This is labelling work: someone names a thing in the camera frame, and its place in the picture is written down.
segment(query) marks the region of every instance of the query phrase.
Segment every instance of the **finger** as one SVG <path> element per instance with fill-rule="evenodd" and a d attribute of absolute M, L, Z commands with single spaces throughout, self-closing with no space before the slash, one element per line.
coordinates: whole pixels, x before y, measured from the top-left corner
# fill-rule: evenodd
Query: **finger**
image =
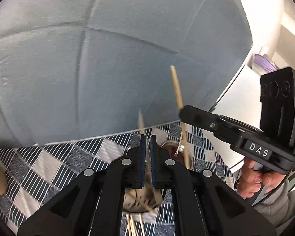
<path fill-rule="evenodd" d="M 261 183 L 263 174 L 259 171 L 254 171 L 253 169 L 249 169 L 244 165 L 242 167 L 242 175 L 243 179 L 247 183 Z"/>
<path fill-rule="evenodd" d="M 269 172 L 263 175 L 262 177 L 262 183 L 269 188 L 276 188 L 284 179 L 285 175 L 281 175 L 277 172 Z"/>
<path fill-rule="evenodd" d="M 252 169 L 255 166 L 256 162 L 252 159 L 245 157 L 244 164 L 246 165 L 247 168 Z"/>
<path fill-rule="evenodd" d="M 241 197 L 251 197 L 254 193 L 258 192 L 261 188 L 261 184 L 259 183 L 247 183 L 242 177 L 239 179 L 238 184 L 238 193 Z"/>

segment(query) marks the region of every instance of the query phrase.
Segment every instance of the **striped fabric pattern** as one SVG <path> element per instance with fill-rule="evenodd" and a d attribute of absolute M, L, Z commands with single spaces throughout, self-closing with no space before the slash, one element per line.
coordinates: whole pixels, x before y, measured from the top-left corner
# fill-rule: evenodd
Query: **striped fabric pattern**
<path fill-rule="evenodd" d="M 237 190 L 237 181 L 202 131 L 191 125 L 187 125 L 186 129 L 189 152 L 193 157 L 193 170 L 210 169 Z M 156 134 L 158 144 L 166 140 L 179 141 L 181 123 L 177 121 L 150 127 L 145 132 L 147 144 L 152 134 Z M 35 212 L 20 206 L 20 203 L 27 201 L 25 206 L 39 208 L 84 169 L 107 169 L 112 160 L 139 144 L 140 134 L 136 130 L 68 143 L 1 148 L 0 160 L 6 167 L 7 190 L 5 195 L 0 196 L 0 216 L 7 225 L 14 227 L 15 232 L 15 228 Z M 46 168 L 52 166 L 52 169 L 44 169 L 44 164 Z M 175 235 L 174 210 L 169 189 L 164 202 L 158 207 L 158 213 L 158 216 L 153 213 L 142 215 L 145 235 Z M 121 236 L 129 235 L 125 215 L 124 212 L 121 219 Z M 134 215 L 134 220 L 138 234 L 143 235 L 138 216 Z"/>

